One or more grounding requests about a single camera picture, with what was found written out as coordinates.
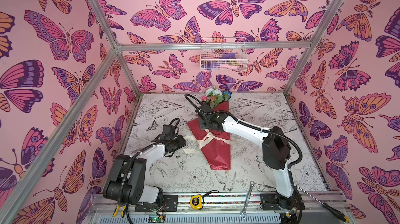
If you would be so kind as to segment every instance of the yellow tape measure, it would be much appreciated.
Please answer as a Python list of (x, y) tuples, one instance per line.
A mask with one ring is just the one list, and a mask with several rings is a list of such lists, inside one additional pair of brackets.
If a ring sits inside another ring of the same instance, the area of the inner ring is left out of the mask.
[(211, 190), (208, 193), (205, 193), (203, 196), (200, 194), (194, 195), (190, 198), (190, 206), (193, 209), (202, 209), (204, 205), (204, 197), (212, 194), (212, 193), (218, 193), (217, 190)]

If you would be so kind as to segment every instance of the wire basket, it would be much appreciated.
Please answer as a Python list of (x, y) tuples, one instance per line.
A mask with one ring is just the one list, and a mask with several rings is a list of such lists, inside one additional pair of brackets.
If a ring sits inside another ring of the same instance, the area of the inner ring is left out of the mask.
[(244, 71), (247, 67), (248, 55), (245, 42), (221, 42), (216, 48), (215, 43), (221, 38), (202, 38), (200, 44), (201, 71)]

